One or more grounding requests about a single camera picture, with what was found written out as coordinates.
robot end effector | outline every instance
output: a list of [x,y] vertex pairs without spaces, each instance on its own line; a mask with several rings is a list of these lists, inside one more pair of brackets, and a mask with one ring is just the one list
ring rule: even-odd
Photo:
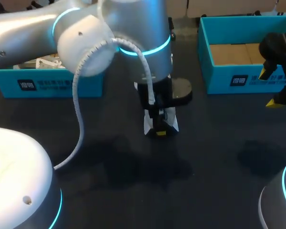
[[[286,78],[286,33],[269,33],[259,45],[261,55],[266,59],[259,80],[268,80],[277,65],[281,65]],[[266,105],[279,108],[286,105],[286,85]]]

white cable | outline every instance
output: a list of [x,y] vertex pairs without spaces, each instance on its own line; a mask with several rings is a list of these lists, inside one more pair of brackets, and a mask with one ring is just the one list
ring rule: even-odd
[[56,165],[54,167],[55,170],[63,167],[64,165],[69,163],[74,158],[74,156],[78,153],[79,149],[81,148],[82,142],[84,139],[84,122],[82,119],[82,114],[81,114],[80,105],[79,105],[79,101],[78,101],[78,93],[77,93],[78,81],[79,81],[79,78],[81,75],[82,68],[85,65],[85,63],[91,58],[91,56],[96,51],[101,49],[103,46],[106,46],[106,45],[111,44],[111,43],[127,46],[128,48],[130,48],[131,50],[133,50],[135,53],[138,54],[138,57],[142,62],[142,65],[143,65],[143,68],[145,71],[146,80],[147,80],[148,103],[150,105],[153,105],[155,103],[155,97],[154,97],[154,93],[153,93],[153,79],[152,79],[151,70],[148,66],[148,62],[147,62],[145,56],[143,55],[143,53],[141,52],[141,50],[137,46],[135,46],[133,43],[131,43],[130,41],[127,41],[125,39],[111,38],[108,41],[102,41],[98,45],[91,48],[87,52],[87,54],[82,58],[82,60],[80,61],[80,64],[78,65],[77,70],[75,72],[73,84],[72,84],[73,103],[74,103],[75,113],[76,113],[77,120],[78,120],[79,127],[80,127],[80,137],[78,139],[78,142],[77,142],[76,147],[73,150],[73,152],[63,162]]

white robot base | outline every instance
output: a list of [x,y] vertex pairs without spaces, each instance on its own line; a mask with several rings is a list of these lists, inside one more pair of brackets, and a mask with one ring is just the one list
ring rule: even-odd
[[33,138],[0,128],[0,229],[62,229],[62,192]]

black table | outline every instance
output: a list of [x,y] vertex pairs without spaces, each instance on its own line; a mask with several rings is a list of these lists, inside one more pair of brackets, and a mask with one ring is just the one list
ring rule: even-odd
[[[286,108],[266,109],[271,94],[207,96],[195,40],[177,39],[173,53],[172,76],[193,84],[193,101],[177,109],[175,138],[143,135],[143,111],[120,58],[108,70],[103,98],[81,100],[84,146],[58,173],[66,229],[261,228],[258,198],[271,176],[252,174],[237,155],[253,144],[286,161]],[[54,164],[79,135],[71,99],[0,94],[0,127],[35,138]]]

cardboard box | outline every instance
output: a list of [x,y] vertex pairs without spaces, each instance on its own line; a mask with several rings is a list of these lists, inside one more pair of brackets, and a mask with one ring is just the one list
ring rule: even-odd
[[251,64],[246,45],[215,44],[210,45],[215,65]]
[[276,93],[286,84],[283,69],[258,79],[264,59],[258,44],[269,32],[286,32],[286,16],[201,18],[198,56],[208,94]]
[[246,48],[251,60],[252,64],[264,64],[265,59],[262,57],[261,53],[259,52],[259,43],[257,44],[246,44]]
[[[66,69],[2,69],[0,90],[4,98],[72,98],[73,74]],[[81,77],[81,98],[102,96],[103,74]]]
[[210,49],[215,65],[264,64],[265,59],[258,46],[259,44],[212,44]]

